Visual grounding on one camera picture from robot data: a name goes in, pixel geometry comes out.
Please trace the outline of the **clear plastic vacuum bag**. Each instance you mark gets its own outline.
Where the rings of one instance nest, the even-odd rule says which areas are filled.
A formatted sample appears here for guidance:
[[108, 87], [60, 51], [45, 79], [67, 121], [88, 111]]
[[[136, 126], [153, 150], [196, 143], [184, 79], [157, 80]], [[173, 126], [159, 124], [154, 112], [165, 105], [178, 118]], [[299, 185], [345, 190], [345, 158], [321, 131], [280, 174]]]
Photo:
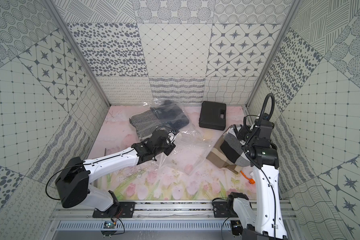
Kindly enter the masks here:
[[200, 113], [167, 99], [143, 105], [148, 109], [129, 118], [139, 140], [147, 144], [161, 137], [162, 144], [155, 143], [154, 147], [160, 166], [191, 175], [206, 159], [214, 142], [211, 130], [192, 122]]

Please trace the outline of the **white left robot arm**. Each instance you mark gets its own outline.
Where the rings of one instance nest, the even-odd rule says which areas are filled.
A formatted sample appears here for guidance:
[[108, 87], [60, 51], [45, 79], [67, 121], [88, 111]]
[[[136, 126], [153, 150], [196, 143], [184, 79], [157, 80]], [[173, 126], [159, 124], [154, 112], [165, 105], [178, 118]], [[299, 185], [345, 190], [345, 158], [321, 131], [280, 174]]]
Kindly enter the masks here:
[[121, 204], [115, 193], [100, 190], [92, 182], [115, 171], [155, 161], [160, 154], [168, 156], [176, 147], [174, 141], [178, 134], [178, 130], [159, 126], [150, 138], [118, 153], [87, 160], [72, 158], [65, 168], [54, 174], [58, 201], [65, 209], [77, 205], [92, 207], [95, 218], [117, 216]]

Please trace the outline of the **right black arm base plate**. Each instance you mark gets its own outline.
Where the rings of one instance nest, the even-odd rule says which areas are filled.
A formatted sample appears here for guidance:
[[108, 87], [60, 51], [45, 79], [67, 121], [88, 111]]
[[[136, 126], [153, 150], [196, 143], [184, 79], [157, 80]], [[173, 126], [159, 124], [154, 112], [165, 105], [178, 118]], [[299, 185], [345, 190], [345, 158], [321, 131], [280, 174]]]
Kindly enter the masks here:
[[215, 198], [212, 200], [211, 204], [213, 206], [214, 217], [215, 218], [228, 218], [233, 217], [237, 218], [238, 215], [233, 209], [233, 203], [235, 198], [242, 198], [249, 200], [248, 196], [243, 193], [232, 192], [228, 195], [227, 199]]

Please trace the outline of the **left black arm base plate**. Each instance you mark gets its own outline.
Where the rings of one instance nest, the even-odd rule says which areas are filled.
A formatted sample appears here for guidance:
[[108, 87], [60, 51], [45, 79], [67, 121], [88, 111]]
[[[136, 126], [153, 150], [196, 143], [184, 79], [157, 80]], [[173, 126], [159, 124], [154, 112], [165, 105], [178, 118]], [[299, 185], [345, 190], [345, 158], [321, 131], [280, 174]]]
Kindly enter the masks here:
[[93, 218], [132, 218], [136, 202], [119, 202], [113, 191], [109, 191], [113, 198], [113, 204], [105, 211], [95, 209]]

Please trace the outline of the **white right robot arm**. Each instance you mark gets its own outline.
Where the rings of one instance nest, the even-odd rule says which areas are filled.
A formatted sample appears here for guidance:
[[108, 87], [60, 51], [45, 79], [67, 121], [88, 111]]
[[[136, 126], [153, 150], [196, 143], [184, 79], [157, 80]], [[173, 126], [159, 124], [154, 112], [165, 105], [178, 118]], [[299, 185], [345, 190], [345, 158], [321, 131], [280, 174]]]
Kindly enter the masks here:
[[238, 158], [236, 165], [252, 168], [256, 185], [256, 209], [243, 193], [230, 193], [227, 197], [227, 217], [237, 217], [240, 222], [232, 226], [232, 232], [243, 240], [288, 239], [278, 190], [279, 156], [271, 141], [274, 126], [269, 116], [256, 119], [252, 127], [243, 126], [234, 131], [238, 146], [227, 150], [228, 154]]

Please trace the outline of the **black white checkered blanket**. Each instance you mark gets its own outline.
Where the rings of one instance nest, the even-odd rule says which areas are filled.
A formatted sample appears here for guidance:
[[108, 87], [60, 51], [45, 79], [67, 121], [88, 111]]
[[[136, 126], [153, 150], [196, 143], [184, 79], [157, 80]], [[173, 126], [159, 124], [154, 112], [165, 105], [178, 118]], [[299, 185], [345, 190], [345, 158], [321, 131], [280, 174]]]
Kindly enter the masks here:
[[220, 146], [221, 151], [227, 157], [231, 165], [239, 167], [249, 167], [251, 162], [246, 158], [242, 149], [242, 143], [238, 140], [237, 134], [241, 129], [241, 125], [231, 125], [227, 130], [224, 141]]

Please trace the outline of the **beige striped blanket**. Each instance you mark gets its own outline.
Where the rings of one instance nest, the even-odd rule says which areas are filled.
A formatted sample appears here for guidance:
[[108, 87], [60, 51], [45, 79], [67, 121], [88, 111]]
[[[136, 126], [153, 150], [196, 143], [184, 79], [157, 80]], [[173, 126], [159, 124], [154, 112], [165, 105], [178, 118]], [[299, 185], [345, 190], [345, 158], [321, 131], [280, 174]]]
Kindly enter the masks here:
[[217, 140], [217, 142], [215, 143], [215, 145], [212, 147], [211, 151], [208, 153], [206, 159], [208, 161], [210, 161], [213, 165], [215, 165], [217, 168], [219, 169], [228, 169], [231, 172], [233, 172], [234, 174], [239, 174], [239, 172], [243, 169], [242, 167], [239, 167], [237, 165], [234, 165], [227, 157], [226, 155], [223, 153], [223, 151], [221, 150], [221, 145], [223, 144], [224, 140], [225, 140], [225, 136], [228, 133], [227, 129], [221, 136], [220, 138]]

